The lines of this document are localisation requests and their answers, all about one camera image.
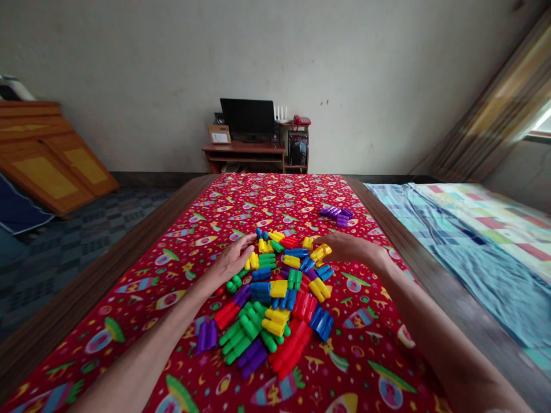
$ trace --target cardboard box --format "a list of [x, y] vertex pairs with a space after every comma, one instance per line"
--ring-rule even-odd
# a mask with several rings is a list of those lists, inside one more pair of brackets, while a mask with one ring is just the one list
[[212, 143], [222, 143], [227, 145], [231, 142], [230, 128], [227, 125], [208, 125], [208, 135], [211, 137]]

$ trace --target red telephone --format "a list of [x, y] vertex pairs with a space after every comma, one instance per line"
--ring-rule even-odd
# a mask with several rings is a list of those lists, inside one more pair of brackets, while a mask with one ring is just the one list
[[295, 115], [294, 118], [293, 118], [293, 122], [291, 124], [291, 127], [293, 129], [293, 132], [296, 132], [296, 130], [294, 130], [295, 126], [297, 127], [297, 130], [298, 130], [299, 126], [308, 126], [310, 124], [312, 124], [312, 122], [310, 121], [310, 118], [305, 118], [305, 117], [302, 117], [302, 116]]

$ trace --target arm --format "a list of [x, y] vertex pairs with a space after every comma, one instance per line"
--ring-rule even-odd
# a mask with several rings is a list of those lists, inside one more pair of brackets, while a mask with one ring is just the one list
[[207, 298], [243, 268], [254, 240], [255, 235], [247, 235], [227, 247], [182, 300], [98, 378], [72, 411], [141, 412], [181, 336]]
[[376, 273], [457, 412], [531, 412], [509, 382], [432, 298], [392, 262], [384, 248], [340, 232], [315, 243], [328, 244], [333, 250], [325, 261], [360, 262]]

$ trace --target wooden cabinet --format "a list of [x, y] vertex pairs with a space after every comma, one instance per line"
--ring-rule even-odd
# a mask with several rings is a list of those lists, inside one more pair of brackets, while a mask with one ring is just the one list
[[0, 170], [59, 216], [119, 187], [55, 102], [0, 102]]

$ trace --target blue cloth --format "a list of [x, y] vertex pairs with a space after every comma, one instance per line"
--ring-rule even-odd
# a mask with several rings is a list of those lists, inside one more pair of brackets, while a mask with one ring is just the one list
[[409, 185], [366, 186], [524, 348], [551, 346], [551, 287]]
[[16, 235], [54, 218], [54, 215], [44, 212], [17, 192], [4, 175], [0, 174], [0, 178], [0, 225], [8, 233]]

